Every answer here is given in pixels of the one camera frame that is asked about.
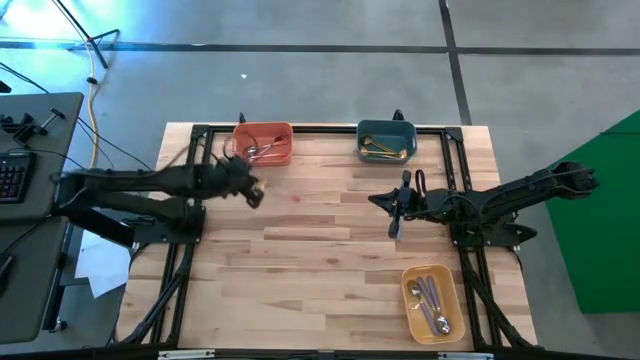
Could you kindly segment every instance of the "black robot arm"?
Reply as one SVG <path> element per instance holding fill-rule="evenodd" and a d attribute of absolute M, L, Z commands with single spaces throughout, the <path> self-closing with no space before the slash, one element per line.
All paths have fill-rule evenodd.
<path fill-rule="evenodd" d="M 56 206 L 102 207 L 151 215 L 164 222 L 183 222 L 188 215 L 179 198 L 205 200 L 241 194 L 252 208 L 260 206 L 264 193 L 251 166 L 239 157 L 209 164 L 170 166 L 159 171 L 80 170 L 58 180 Z M 172 197 L 154 200 L 126 194 L 160 191 Z"/>
<path fill-rule="evenodd" d="M 411 173 L 404 171 L 399 189 L 371 195 L 369 201 L 393 218 L 389 226 L 392 238 L 399 236 L 402 219 L 455 224 L 475 233 L 518 210 L 554 197 L 572 200 L 589 196 L 599 185 L 593 172 L 593 169 L 579 163 L 563 162 L 553 169 L 542 169 L 486 191 L 457 192 L 446 189 L 427 191 L 421 171 L 416 172 L 416 189 L 412 189 Z"/>

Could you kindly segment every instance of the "utensil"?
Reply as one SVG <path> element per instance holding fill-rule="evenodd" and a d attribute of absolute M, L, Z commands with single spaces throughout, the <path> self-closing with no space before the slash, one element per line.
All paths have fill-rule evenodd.
<path fill-rule="evenodd" d="M 433 317 L 436 321 L 436 326 L 438 330 L 440 330 L 443 334 L 448 334 L 451 331 L 451 326 L 449 325 L 449 321 L 444 315 L 441 313 L 440 308 L 440 299 L 438 298 L 438 290 L 436 289 L 433 278 L 431 278 L 432 287 L 427 284 L 422 277 L 418 279 L 418 285 L 420 285 L 420 290 L 425 294 L 427 298 L 427 302 L 429 303 L 429 307 L 433 310 Z"/>
<path fill-rule="evenodd" d="M 433 316 L 431 316 L 431 312 L 427 308 L 427 304 L 424 303 L 424 301 L 422 300 L 422 297 L 420 296 L 422 294 L 422 291 L 420 291 L 420 287 L 418 283 L 415 280 L 409 280 L 407 282 L 407 289 L 409 289 L 409 293 L 411 295 L 418 298 L 418 302 L 420 303 L 420 308 L 422 309 L 424 318 L 427 320 L 429 327 L 431 327 L 431 332 L 433 333 L 433 335 L 437 336 L 438 334 L 440 334 L 440 331 L 438 330 L 438 327 L 436 326 L 436 323 L 433 320 Z"/>
<path fill-rule="evenodd" d="M 362 137 L 362 143 L 364 145 L 373 145 L 375 147 L 377 147 L 378 149 L 382 150 L 382 151 L 387 151 L 387 152 L 393 152 L 393 150 L 391 150 L 390 148 L 380 144 L 379 142 L 377 142 L 373 136 L 371 135 L 365 135 Z"/>
<path fill-rule="evenodd" d="M 249 157 L 257 157 L 269 151 L 269 149 L 271 149 L 274 146 L 284 145 L 284 144 L 280 144 L 281 142 L 284 142 L 284 140 L 285 140 L 284 135 L 278 135 L 275 137 L 275 139 L 273 139 L 273 142 L 271 144 L 262 145 L 262 146 L 252 145 L 252 146 L 249 146 L 245 151 L 247 155 L 249 155 Z"/>
<path fill-rule="evenodd" d="M 366 147 L 363 146 L 363 147 L 360 148 L 360 153 L 362 155 L 365 155 L 365 156 L 368 156 L 368 155 L 393 156 L 396 159 L 404 159 L 404 158 L 407 157 L 407 150 L 404 150 L 404 149 L 402 149 L 402 150 L 400 150 L 398 152 L 393 152 L 393 151 L 391 151 L 391 152 L 389 152 L 389 151 L 371 151 L 371 150 L 369 150 L 369 149 L 367 149 Z"/>
<path fill-rule="evenodd" d="M 249 156 L 249 161 L 253 162 L 257 159 L 265 159 L 265 158 L 270 158 L 270 157 L 284 157 L 286 156 L 285 154 L 267 154 L 267 155 L 256 155 L 256 156 Z"/>

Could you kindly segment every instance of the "white paper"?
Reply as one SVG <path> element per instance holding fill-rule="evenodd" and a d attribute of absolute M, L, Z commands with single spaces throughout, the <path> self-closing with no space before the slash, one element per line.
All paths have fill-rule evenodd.
<path fill-rule="evenodd" d="M 126 284 L 130 262 L 129 249 L 85 230 L 75 277 L 89 278 L 95 298 Z"/>
<path fill-rule="evenodd" d="M 129 279 L 128 272 L 116 273 L 110 276 L 90 276 L 89 285 L 91 286 L 91 293 L 93 298 L 105 294 L 118 286 L 124 285 Z"/>
<path fill-rule="evenodd" d="M 84 249 L 88 249 L 100 243 L 103 243 L 107 240 L 101 238 L 100 236 L 92 233 L 91 231 L 83 231 L 82 232 L 82 244 L 80 245 L 80 251 Z"/>

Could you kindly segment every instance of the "plastic container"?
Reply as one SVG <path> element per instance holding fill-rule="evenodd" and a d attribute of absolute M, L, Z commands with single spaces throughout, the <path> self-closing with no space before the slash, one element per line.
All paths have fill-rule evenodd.
<path fill-rule="evenodd" d="M 357 134 L 356 152 L 363 162 L 404 164 L 409 161 L 411 156 L 418 150 L 416 128 L 412 123 L 405 121 L 402 117 L 396 120 L 362 120 L 358 123 Z M 371 151 L 383 151 L 374 145 L 365 146 L 362 143 L 362 139 L 366 135 L 373 137 L 377 143 L 386 146 L 394 152 L 406 150 L 407 157 L 404 159 L 391 159 L 375 155 L 363 155 L 360 152 L 360 148 L 363 146 Z"/>
<path fill-rule="evenodd" d="M 251 146 L 258 148 L 273 144 L 264 155 L 281 155 L 259 157 L 251 160 L 247 149 Z M 233 152 L 251 162 L 253 166 L 282 166 L 291 162 L 293 152 L 293 128 L 286 122 L 272 123 L 241 123 L 233 129 Z"/>
<path fill-rule="evenodd" d="M 442 314 L 447 318 L 451 326 L 451 332 L 447 335 L 433 334 L 420 308 L 418 298 L 409 292 L 407 286 L 410 280 L 416 280 L 418 277 L 423 277 L 426 280 L 429 275 L 433 276 L 438 289 Z M 449 268 L 444 265 L 424 265 L 409 268 L 402 273 L 401 286 L 407 311 L 407 321 L 409 322 L 409 331 L 417 342 L 424 345 L 444 344 L 459 341 L 464 337 L 464 319 L 462 318 L 460 302 L 458 301 L 453 276 Z"/>

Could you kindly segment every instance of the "gray desk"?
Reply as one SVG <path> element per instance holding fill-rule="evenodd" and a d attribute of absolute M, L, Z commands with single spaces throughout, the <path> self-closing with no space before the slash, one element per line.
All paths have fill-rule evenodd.
<path fill-rule="evenodd" d="M 41 123 L 49 116 L 49 108 L 60 110 L 66 119 L 52 124 L 46 137 L 36 136 L 28 144 L 66 155 L 82 100 L 81 93 L 1 96 L 0 113 L 20 121 L 28 112 Z M 11 136 L 1 132 L 0 152 L 15 147 Z M 62 171 L 64 160 L 55 154 L 38 153 L 25 202 L 0 205 L 0 219 L 4 219 L 0 222 L 0 251 L 48 214 L 55 191 L 49 175 Z M 0 296 L 0 343 L 31 341 L 38 335 L 67 225 L 66 218 L 51 218 L 11 251 L 16 259 L 7 289 Z"/>

